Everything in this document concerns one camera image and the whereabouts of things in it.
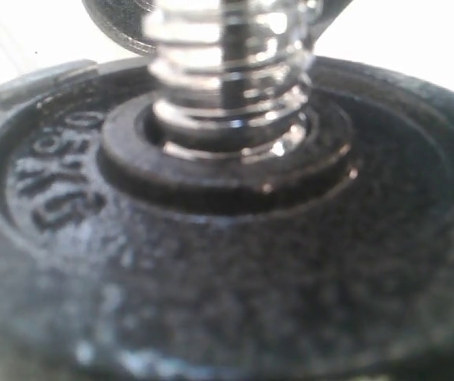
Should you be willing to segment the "chrome threaded dumbbell bar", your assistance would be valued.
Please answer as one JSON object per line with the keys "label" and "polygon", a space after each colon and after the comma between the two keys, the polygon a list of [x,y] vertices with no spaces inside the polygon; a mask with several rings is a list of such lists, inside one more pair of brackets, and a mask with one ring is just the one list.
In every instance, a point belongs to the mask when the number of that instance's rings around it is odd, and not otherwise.
{"label": "chrome threaded dumbbell bar", "polygon": [[282,155],[310,122],[308,69],[320,1],[157,1],[144,19],[156,45],[153,112],[169,152]]}

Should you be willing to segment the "black weight plate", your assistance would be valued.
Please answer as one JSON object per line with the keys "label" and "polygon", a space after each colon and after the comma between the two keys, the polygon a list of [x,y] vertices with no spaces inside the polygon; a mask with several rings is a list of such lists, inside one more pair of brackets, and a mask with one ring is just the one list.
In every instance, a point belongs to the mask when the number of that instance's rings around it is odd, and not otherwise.
{"label": "black weight plate", "polygon": [[454,362],[454,93],[320,58],[311,136],[163,153],[141,60],[0,87],[0,345],[99,379]]}
{"label": "black weight plate", "polygon": [[[338,18],[352,1],[328,0],[312,30],[316,38]],[[153,11],[153,1],[84,0],[83,6],[95,25],[113,42],[138,56],[151,55],[155,48],[143,36],[143,16]]]}

